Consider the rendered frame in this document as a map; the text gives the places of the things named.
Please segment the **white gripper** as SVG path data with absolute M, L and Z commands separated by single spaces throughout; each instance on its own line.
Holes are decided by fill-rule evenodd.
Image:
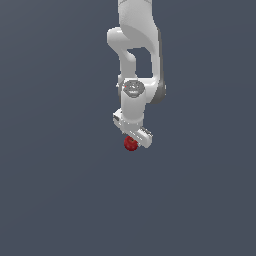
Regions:
M 113 122 L 123 134 L 127 134 L 138 142 L 139 146 L 148 148 L 153 139 L 153 134 L 143 127 L 143 123 L 131 124 L 124 120 L 122 110 L 118 109 L 113 113 Z

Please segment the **small red ball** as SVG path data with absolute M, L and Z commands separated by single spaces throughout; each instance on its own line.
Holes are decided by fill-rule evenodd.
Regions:
M 132 137 L 127 136 L 124 140 L 124 146 L 128 151 L 135 151 L 138 148 L 138 142 Z

